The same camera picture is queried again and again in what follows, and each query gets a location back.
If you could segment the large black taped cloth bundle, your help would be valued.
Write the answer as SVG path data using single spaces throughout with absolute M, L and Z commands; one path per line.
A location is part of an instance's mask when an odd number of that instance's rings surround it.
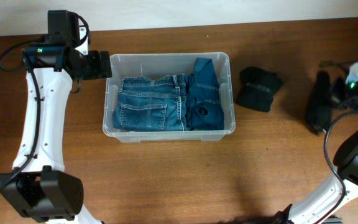
M 305 114 L 307 127 L 315 135 L 327 130 L 331 124 L 332 109 L 328 100 L 330 86 L 328 72 L 319 71 L 308 99 Z

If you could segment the dark blue jeans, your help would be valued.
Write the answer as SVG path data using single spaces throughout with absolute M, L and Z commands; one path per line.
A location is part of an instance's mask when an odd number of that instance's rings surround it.
M 112 114 L 116 129 L 135 132 L 186 130 L 186 78 L 184 74 L 151 80 L 122 80 Z

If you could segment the small black taped cloth roll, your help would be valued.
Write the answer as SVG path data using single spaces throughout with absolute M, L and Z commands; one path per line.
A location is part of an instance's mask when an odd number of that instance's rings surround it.
M 240 72 L 244 86 L 237 96 L 236 103 L 248 109 L 268 113 L 273 97 L 282 87 L 283 81 L 276 73 L 259 67 L 247 67 Z

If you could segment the blue taped sweater bundle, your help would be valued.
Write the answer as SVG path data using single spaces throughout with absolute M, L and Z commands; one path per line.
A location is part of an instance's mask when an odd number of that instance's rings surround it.
M 210 58 L 197 58 L 193 72 L 185 75 L 186 126 L 189 130 L 224 129 L 219 82 Z

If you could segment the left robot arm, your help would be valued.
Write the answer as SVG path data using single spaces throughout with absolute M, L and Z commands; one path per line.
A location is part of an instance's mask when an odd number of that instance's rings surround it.
M 96 223 L 84 205 L 81 180 L 65 172 L 63 127 L 73 85 L 112 75 L 109 54 L 89 50 L 88 23 L 67 10 L 48 12 L 48 31 L 22 51 L 27 108 L 12 170 L 0 174 L 0 194 L 24 218 L 39 223 Z

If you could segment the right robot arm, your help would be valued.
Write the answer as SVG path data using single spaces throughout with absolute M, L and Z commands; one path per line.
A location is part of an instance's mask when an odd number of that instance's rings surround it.
M 338 78 L 320 72 L 306 111 L 306 122 L 316 133 L 325 133 L 323 151 L 340 119 L 358 114 L 358 78 Z M 330 216 L 347 202 L 358 197 L 358 130 L 347 138 L 334 158 L 324 156 L 331 175 L 307 198 L 277 212 L 273 223 L 329 223 Z

